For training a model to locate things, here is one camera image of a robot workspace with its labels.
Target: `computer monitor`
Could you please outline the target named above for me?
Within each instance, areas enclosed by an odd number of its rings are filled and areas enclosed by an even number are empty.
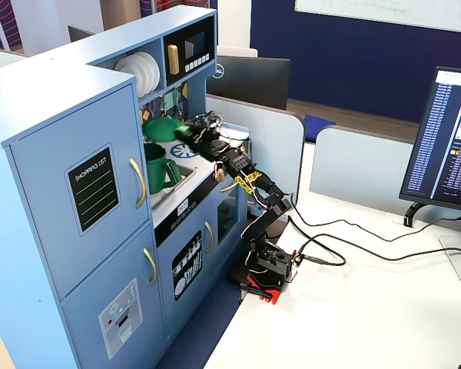
[[[436,71],[400,198],[461,210],[461,69]],[[461,248],[461,236],[439,241]],[[448,255],[461,278],[461,254]]]
[[[76,42],[94,35],[94,33],[85,31],[84,29],[74,27],[73,25],[68,26],[68,34],[70,35],[70,42]]]
[[[207,93],[287,109],[290,59],[219,56]]]

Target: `green cup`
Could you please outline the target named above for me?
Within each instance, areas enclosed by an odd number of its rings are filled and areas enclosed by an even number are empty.
[[[158,144],[144,144],[147,161],[148,188],[150,194],[157,194],[163,188],[175,186],[183,179],[174,160],[166,159],[166,149]]]

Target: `cabinet door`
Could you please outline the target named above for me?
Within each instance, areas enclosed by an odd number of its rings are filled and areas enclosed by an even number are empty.
[[[166,337],[181,328],[211,285],[211,281],[204,277],[207,268],[205,250],[211,244],[205,228],[211,209],[209,197],[158,248]]]
[[[128,86],[12,145],[60,298],[149,217],[137,124]]]
[[[208,199],[212,205],[207,207],[206,231],[213,235],[214,246],[211,248],[210,244],[204,253],[206,261],[204,277],[210,280],[214,280],[229,254],[240,243],[240,234],[246,226],[246,192],[241,187],[221,192],[222,188],[232,183],[232,178],[228,178],[214,189],[211,198]]]
[[[82,369],[153,367],[164,347],[151,226],[145,228],[63,304]]]

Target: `yellow knob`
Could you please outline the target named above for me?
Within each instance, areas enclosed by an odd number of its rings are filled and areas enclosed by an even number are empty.
[[[222,182],[225,179],[225,171],[223,168],[217,169],[217,181]]]

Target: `blue cushion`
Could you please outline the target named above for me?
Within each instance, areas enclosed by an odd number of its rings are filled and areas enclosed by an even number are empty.
[[[312,115],[306,115],[304,118],[306,122],[306,141],[316,142],[317,134],[320,133],[321,129],[328,125],[335,125],[334,121],[328,121],[319,117],[313,117]]]

